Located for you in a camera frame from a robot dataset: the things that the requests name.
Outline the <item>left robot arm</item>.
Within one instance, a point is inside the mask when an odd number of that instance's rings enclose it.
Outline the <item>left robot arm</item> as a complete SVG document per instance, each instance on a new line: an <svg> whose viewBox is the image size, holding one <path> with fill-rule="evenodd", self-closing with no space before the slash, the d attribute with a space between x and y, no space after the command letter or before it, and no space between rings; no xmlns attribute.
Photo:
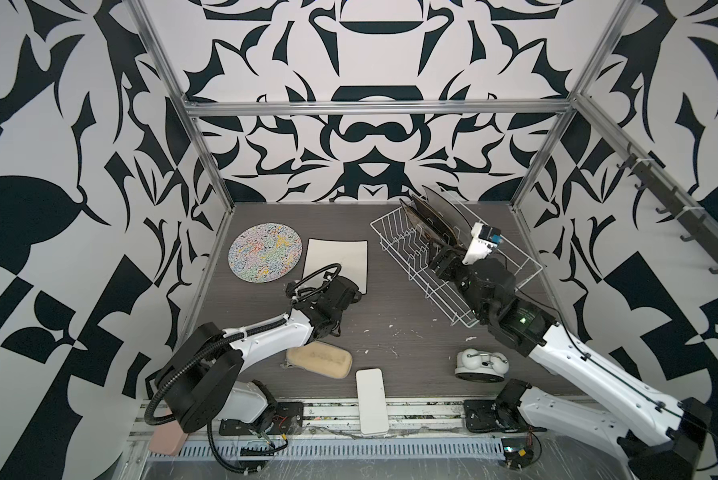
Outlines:
<svg viewBox="0 0 718 480"><path fill-rule="evenodd" d="M268 430L277 401L261 382L240 382L238 376L280 352L340 333L343 313L362 298L341 269L339 263L328 264L288 283L289 306L278 316L244 327L220 329L212 322L197 327L157 374L145 423L175 421L193 433L220 419L255 433Z"/></svg>

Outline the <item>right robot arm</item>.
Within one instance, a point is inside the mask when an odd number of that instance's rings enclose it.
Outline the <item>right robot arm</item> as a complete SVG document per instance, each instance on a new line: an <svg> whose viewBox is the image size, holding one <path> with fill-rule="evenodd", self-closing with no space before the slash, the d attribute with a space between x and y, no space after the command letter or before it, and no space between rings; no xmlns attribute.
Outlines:
<svg viewBox="0 0 718 480"><path fill-rule="evenodd" d="M502 345L560 375L600 404L592 409L511 379L482 417L485 430L546 429L620 460L635 479L692 479L710 434L711 409L648 386L587 347L566 324L516 296L515 277L494 258L470 264L462 249L437 246L428 266L454 286Z"/></svg>

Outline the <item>floral square plate black rim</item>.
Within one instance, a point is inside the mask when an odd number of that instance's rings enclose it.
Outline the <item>floral square plate black rim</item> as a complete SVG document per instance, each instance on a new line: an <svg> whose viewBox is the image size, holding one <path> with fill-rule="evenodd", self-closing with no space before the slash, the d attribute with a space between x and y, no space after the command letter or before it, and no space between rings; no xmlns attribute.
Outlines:
<svg viewBox="0 0 718 480"><path fill-rule="evenodd" d="M427 239L440 245L460 248L461 242L454 228L445 221L433 206L423 197L413 194L412 202L399 200L410 224Z"/></svg>

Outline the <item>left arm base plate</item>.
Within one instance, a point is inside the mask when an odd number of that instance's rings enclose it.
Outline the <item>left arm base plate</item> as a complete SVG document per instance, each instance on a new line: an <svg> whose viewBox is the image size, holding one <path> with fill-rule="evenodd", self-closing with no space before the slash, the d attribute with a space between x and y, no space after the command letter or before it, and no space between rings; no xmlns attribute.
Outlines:
<svg viewBox="0 0 718 480"><path fill-rule="evenodd" d="M275 407L268 407L252 423L223 419L220 422L219 434L221 436L292 434L302 427L303 416L303 402L278 402Z"/></svg>

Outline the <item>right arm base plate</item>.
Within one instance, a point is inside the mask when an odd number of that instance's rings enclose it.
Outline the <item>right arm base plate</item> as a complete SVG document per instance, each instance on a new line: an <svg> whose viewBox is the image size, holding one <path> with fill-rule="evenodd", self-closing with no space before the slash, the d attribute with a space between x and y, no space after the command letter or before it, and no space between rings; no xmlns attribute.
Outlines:
<svg viewBox="0 0 718 480"><path fill-rule="evenodd" d="M463 402L466 429L475 434L547 432L533 426L519 413L520 400L469 399Z"/></svg>

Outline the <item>colourful speckled round plate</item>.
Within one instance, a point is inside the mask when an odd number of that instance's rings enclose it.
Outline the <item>colourful speckled round plate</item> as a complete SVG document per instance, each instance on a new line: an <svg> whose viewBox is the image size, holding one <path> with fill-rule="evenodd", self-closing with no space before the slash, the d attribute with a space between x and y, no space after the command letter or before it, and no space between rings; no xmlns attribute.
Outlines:
<svg viewBox="0 0 718 480"><path fill-rule="evenodd" d="M302 251L301 237L294 229L279 223L263 223L236 237L227 260L240 280L261 284L278 280L294 269Z"/></svg>

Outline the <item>white square plate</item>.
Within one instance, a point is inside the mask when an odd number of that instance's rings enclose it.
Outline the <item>white square plate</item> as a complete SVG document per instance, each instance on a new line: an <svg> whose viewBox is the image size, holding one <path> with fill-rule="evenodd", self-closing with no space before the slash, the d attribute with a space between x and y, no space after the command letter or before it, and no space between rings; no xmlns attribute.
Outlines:
<svg viewBox="0 0 718 480"><path fill-rule="evenodd" d="M340 276L354 282L362 295L367 293L368 242L309 239L302 276L332 263L341 265Z"/></svg>

